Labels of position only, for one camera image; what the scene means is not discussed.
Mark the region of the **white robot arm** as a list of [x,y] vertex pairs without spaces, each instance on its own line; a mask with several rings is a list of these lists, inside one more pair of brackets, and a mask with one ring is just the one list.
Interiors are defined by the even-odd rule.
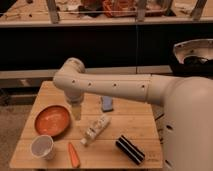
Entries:
[[164,108],[164,171],[213,171],[213,80],[152,74],[95,75],[77,58],[53,77],[70,104],[93,93]]

